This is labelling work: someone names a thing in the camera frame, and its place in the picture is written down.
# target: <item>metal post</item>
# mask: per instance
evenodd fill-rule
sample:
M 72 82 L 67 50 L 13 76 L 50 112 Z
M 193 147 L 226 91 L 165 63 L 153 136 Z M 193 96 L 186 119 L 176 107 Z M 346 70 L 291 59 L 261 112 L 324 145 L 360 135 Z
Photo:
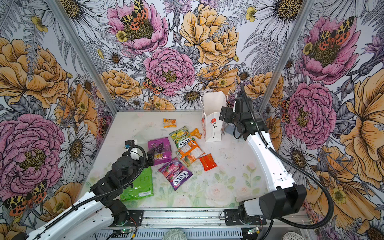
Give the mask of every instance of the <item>metal post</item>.
M 312 10 L 314 2 L 315 0 L 304 0 L 303 4 L 301 5 L 301 9 L 300 9 L 300 12 L 298 13 L 298 17 L 295 21 L 295 25 L 293 26 L 292 31 L 289 34 L 287 41 L 285 42 L 283 51 L 281 52 L 280 58 L 277 61 L 275 69 L 272 73 L 271 81 L 269 82 L 265 90 L 262 102 L 259 106 L 258 112 L 260 115 L 264 111 L 269 99 L 271 98 L 273 89 L 275 88 L 277 82 L 279 81 L 281 71 L 283 70 L 285 63 L 288 61 L 290 57 L 293 46 L 295 45 L 297 37 L 299 36 L 301 30 L 303 29 L 303 26 L 305 25 L 305 22 Z
M 70 41 L 73 48 L 83 61 L 84 66 L 87 68 L 89 74 L 91 75 L 91 78 L 95 81 L 96 86 L 98 87 L 100 93 L 103 95 L 105 102 L 109 106 L 112 114 L 116 115 L 118 112 L 116 104 L 109 94 L 104 82 L 101 80 L 101 77 L 95 65 L 93 64 L 91 57 L 83 45 L 83 42 L 81 41 L 77 32 L 75 32 L 72 21 L 65 12 L 63 6 L 60 3 L 60 0 L 49 0 L 46 1 L 46 3 L 53 12 L 56 20 L 60 23 L 61 28 L 64 30 L 67 40 Z

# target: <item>paper bag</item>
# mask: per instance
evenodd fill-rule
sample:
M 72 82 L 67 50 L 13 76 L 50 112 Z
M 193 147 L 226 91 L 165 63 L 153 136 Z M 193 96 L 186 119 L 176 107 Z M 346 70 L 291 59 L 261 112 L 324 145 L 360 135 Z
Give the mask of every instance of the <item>paper bag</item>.
M 221 91 L 205 92 L 202 97 L 204 101 L 202 124 L 205 142 L 221 141 L 223 121 L 218 118 L 221 107 L 227 105 L 225 95 Z

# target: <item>purple candy bag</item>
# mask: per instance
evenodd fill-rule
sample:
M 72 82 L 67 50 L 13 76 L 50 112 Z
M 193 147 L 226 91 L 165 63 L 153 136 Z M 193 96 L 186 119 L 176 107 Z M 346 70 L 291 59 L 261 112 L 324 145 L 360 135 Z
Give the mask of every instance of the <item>purple candy bag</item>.
M 148 141 L 148 149 L 154 150 L 154 165 L 172 160 L 172 149 L 167 137 Z
M 175 157 L 171 162 L 159 169 L 176 191 L 183 182 L 192 176 L 192 173 Z

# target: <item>table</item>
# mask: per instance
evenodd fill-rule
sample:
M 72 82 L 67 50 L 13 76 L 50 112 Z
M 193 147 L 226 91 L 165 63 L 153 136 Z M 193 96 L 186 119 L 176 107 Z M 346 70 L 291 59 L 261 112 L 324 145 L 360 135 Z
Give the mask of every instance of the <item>table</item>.
M 163 128 L 163 118 L 176 119 L 177 128 Z M 183 126 L 190 131 L 198 128 L 202 132 L 201 118 L 201 110 L 118 112 L 80 194 L 88 191 L 111 169 L 112 163 L 125 151 L 125 140 L 139 139 L 139 145 L 147 150 L 146 141 L 169 136 L 170 132 Z M 169 140 L 174 158 L 177 148 L 170 137 Z M 158 171 L 163 164 L 156 165 L 152 167 L 154 196 L 134 202 L 125 201 L 126 207 L 236 207 L 238 202 L 266 193 L 263 171 L 244 140 L 225 133 L 219 142 L 205 143 L 203 137 L 196 139 L 196 142 L 206 154 L 212 154 L 218 167 L 205 172 L 201 162 L 195 161 L 188 167 L 193 177 L 174 191 Z

